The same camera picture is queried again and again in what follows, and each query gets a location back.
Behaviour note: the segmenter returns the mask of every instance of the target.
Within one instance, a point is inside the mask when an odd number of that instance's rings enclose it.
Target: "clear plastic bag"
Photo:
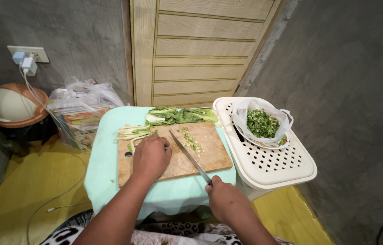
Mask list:
[[[101,117],[124,103],[109,83],[71,77],[65,85],[51,93],[47,108],[61,122],[57,127],[64,145],[78,148],[78,142],[80,147],[90,148]]]
[[[276,131],[274,138],[257,138],[247,129],[246,122],[248,108],[252,110],[263,110],[266,114],[272,115],[279,121],[279,128]],[[284,109],[278,110],[269,104],[253,98],[245,99],[242,102],[237,103],[232,110],[232,119],[234,120],[234,124],[241,129],[244,136],[246,136],[248,139],[261,142],[265,145],[272,143],[278,144],[284,137],[285,133],[287,133],[293,125],[293,117],[290,115],[290,111]]]

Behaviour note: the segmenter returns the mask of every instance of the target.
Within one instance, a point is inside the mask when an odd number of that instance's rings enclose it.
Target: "cutting board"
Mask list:
[[[231,159],[226,152],[225,147],[220,139],[219,134],[211,122],[196,122],[196,123],[184,123],[175,124],[169,126],[156,126],[151,131],[158,131],[160,137],[165,137],[170,142],[172,147],[172,159],[169,166],[158,181],[166,181],[176,178],[182,178],[191,175],[198,175],[198,170],[193,166],[190,160],[184,155],[184,153],[178,148],[170,135],[169,130],[178,138],[179,141],[185,140],[182,134],[184,128],[189,129],[190,135],[194,136],[194,140],[197,140],[199,144],[203,146],[205,152],[198,154],[194,150],[189,151],[191,156],[199,163],[199,165],[205,170],[205,172],[215,172],[219,170],[225,170],[232,167]],[[134,145],[138,145],[142,140],[134,141]],[[129,152],[128,144],[129,140],[118,141],[118,185],[123,186],[129,179],[132,173],[132,157],[126,157],[125,153]]]

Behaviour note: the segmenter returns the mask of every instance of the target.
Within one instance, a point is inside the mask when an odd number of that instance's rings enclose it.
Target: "wall socket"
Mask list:
[[[12,56],[15,54],[15,52],[25,52],[25,54],[30,56],[31,53],[34,53],[34,56],[36,58],[36,62],[40,63],[50,63],[50,60],[47,57],[47,53],[45,53],[45,50],[43,47],[24,47],[24,46],[7,46]]]

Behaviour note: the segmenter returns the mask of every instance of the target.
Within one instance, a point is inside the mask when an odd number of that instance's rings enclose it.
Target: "light blue cloth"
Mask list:
[[[95,214],[99,213],[102,207],[119,191],[118,143],[114,141],[118,136],[117,131],[125,124],[144,125],[145,115],[150,109],[150,107],[123,106],[110,110],[102,117],[84,181],[84,187],[92,202]],[[229,153],[223,131],[221,128],[216,129],[226,151]],[[208,175],[210,178],[218,175],[223,182],[235,185],[236,171],[234,166],[231,169]],[[138,221],[142,221],[153,211],[173,215],[198,205],[208,205],[205,185],[206,183],[200,175],[153,184],[140,209]]]

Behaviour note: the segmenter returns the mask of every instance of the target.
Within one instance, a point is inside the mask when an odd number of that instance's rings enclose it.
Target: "kitchen knife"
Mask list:
[[[204,177],[204,180],[207,182],[207,184],[211,187],[213,187],[213,182],[211,181],[210,177],[207,175],[207,173],[202,169],[202,167],[196,162],[196,160],[190,155],[190,153],[184,148],[184,146],[179,142],[178,138],[173,135],[172,131],[170,131],[170,135],[172,135],[173,141],[176,143],[176,145],[181,149],[181,151],[186,155],[186,157],[190,160],[190,162],[193,164],[193,166],[198,170],[199,174]]]

